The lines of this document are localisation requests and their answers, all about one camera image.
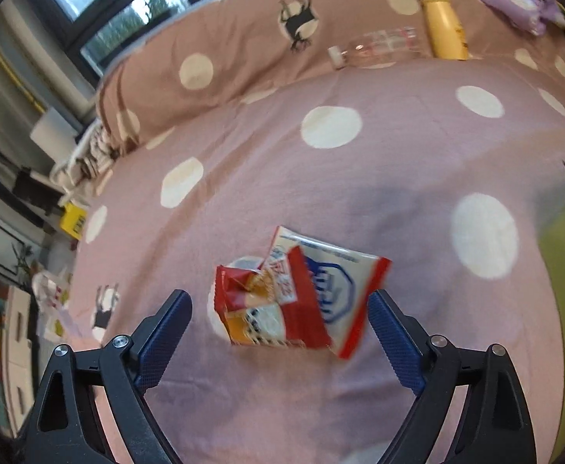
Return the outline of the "white red-edged snack packet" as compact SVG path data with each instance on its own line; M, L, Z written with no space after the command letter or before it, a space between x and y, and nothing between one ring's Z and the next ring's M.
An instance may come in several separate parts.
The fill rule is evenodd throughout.
M340 359L351 358L365 329L368 297L382 287L392 261L278 226L270 254L294 247L301 249L310 271L330 350Z

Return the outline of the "red bubble-tea snack packet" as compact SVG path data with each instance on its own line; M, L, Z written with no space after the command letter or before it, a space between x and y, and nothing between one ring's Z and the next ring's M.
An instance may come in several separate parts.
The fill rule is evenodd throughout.
M272 250L256 268L217 266L213 309L237 346L325 349L332 343L297 245Z

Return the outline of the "yellow box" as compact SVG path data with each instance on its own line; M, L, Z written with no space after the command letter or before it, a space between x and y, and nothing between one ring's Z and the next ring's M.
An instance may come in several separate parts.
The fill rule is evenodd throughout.
M87 211L73 202L64 205L64 214L60 221L60 227L69 236L77 241L82 238L82 232L86 222Z

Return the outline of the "striped white cloth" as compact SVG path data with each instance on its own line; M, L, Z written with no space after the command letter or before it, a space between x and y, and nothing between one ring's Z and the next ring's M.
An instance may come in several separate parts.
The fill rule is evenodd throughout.
M110 132L99 119L93 121L76 148L51 170L51 183L62 191L60 204L87 202L94 195L96 183L113 167L119 154Z

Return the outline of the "yellow bear bottle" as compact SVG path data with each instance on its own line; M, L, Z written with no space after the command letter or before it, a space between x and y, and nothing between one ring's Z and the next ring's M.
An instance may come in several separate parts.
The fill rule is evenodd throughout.
M442 60L467 61L469 51L462 23L452 0L418 0L433 55Z

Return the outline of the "clear plastic water bottle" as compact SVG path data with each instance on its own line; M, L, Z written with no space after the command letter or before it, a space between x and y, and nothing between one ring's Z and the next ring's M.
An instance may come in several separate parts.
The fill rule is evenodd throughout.
M416 29L405 26L367 32L346 45L331 46L328 56L335 69L343 69L389 66L430 54L419 42Z

